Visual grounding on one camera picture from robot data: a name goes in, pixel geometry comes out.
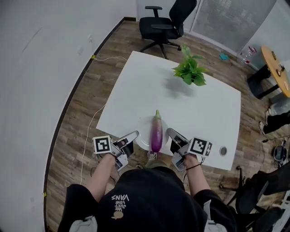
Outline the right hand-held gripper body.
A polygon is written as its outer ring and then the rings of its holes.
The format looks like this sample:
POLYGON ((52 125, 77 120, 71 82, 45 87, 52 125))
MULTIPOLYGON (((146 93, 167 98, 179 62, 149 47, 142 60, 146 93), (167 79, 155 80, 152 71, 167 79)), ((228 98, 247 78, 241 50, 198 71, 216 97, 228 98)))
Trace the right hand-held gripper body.
POLYGON ((172 164, 178 171, 185 170, 185 156, 195 155, 200 156, 202 161, 210 154, 212 143, 197 137, 181 139, 175 137, 172 139, 170 151, 173 153, 172 164))

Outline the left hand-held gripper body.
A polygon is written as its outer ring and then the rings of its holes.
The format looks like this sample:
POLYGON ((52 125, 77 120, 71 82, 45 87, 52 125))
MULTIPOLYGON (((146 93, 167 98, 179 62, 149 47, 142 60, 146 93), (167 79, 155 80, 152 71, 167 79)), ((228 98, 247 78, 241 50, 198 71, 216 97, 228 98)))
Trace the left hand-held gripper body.
POLYGON ((128 165, 128 158, 134 153, 134 136, 125 135, 113 141, 109 135, 93 137, 93 153, 99 158, 102 154, 110 154, 115 158, 115 167, 121 171, 128 165))

